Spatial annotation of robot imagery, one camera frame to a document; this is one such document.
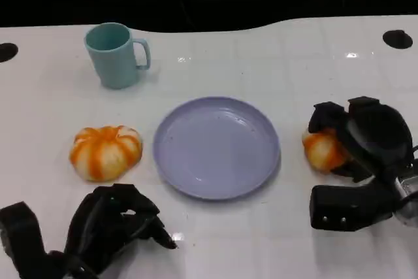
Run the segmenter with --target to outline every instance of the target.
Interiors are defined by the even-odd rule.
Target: pumpkin
[[[328,129],[320,133],[306,131],[302,136],[302,143],[310,165],[319,171],[329,172],[349,159],[334,130]]]
[[[74,139],[70,161],[89,181],[109,181],[121,176],[142,157],[138,132],[130,127],[86,127]]]

